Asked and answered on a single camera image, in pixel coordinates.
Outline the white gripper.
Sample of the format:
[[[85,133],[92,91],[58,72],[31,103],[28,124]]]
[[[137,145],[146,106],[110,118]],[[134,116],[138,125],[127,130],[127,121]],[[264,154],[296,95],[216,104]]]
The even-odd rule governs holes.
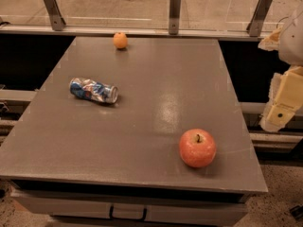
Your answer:
[[[260,126],[268,132],[283,129],[303,106],[303,4],[294,10],[282,30],[276,28],[258,48],[278,50],[279,58],[291,65],[283,74],[274,73]]]

